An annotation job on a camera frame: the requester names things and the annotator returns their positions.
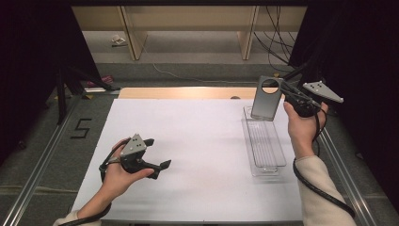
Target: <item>table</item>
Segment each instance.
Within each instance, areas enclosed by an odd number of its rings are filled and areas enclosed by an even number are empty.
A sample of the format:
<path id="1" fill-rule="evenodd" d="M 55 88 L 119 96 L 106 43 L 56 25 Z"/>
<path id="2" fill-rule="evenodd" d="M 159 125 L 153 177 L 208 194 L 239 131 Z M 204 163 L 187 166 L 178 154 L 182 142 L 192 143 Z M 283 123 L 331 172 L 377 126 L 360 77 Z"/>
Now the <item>table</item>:
<path id="1" fill-rule="evenodd" d="M 287 166 L 272 179 L 251 175 L 241 119 L 254 93 L 254 88 L 123 89 L 111 107 L 73 209 L 85 204 L 101 185 L 98 166 L 109 148 L 138 132 L 143 138 L 155 139 L 144 156 L 146 161 L 159 164 L 172 159 L 172 163 L 156 181 L 141 180 L 116 199 L 104 220 L 300 221 L 301 204 L 291 164 L 294 152 L 282 107 L 275 125 Z M 225 99 L 231 96 L 243 99 Z"/>

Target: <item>clear plastic tray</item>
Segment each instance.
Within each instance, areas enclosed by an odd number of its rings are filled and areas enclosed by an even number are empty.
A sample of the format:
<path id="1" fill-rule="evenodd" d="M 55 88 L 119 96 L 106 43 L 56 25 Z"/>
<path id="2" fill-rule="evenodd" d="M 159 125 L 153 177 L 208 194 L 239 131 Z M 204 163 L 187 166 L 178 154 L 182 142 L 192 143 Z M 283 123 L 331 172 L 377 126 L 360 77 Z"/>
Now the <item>clear plastic tray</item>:
<path id="1" fill-rule="evenodd" d="M 244 107 L 242 123 L 252 175 L 277 176 L 279 168 L 287 163 L 275 125 L 272 121 L 252 119 L 251 110 L 251 106 Z"/>

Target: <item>sleeve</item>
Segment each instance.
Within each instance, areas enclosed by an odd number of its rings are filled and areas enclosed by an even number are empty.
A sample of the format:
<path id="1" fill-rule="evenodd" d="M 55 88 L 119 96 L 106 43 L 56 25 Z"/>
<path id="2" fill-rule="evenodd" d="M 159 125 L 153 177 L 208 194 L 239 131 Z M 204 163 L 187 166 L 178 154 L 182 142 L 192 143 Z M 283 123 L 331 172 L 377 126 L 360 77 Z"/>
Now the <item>sleeve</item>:
<path id="1" fill-rule="evenodd" d="M 332 197 L 344 202 L 329 177 L 325 163 L 317 156 L 303 157 L 295 161 L 296 168 L 306 180 Z M 298 181 L 302 200 L 304 225 L 355 225 L 352 217 L 343 209 L 314 193 Z"/>
<path id="2" fill-rule="evenodd" d="M 58 226 L 66 222 L 77 220 L 77 210 L 70 212 L 65 218 L 60 218 L 54 222 L 53 226 Z M 83 226 L 101 226 L 101 221 L 97 220 L 91 223 L 82 224 Z"/>

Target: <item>white tabletop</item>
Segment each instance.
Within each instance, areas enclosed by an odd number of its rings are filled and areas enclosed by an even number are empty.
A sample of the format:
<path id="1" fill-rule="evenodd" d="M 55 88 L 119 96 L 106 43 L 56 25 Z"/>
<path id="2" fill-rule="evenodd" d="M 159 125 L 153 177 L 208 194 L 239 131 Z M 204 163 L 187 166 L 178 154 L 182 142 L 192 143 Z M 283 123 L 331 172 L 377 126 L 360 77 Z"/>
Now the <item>white tabletop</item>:
<path id="1" fill-rule="evenodd" d="M 287 166 L 277 181 L 251 175 L 242 117 L 253 100 L 114 101 L 73 209 L 101 186 L 98 167 L 119 140 L 154 138 L 143 159 L 171 159 L 157 180 L 143 179 L 112 203 L 104 219 L 167 223 L 258 223 L 301 220 L 292 170 L 288 119 L 280 105 L 275 125 Z"/>

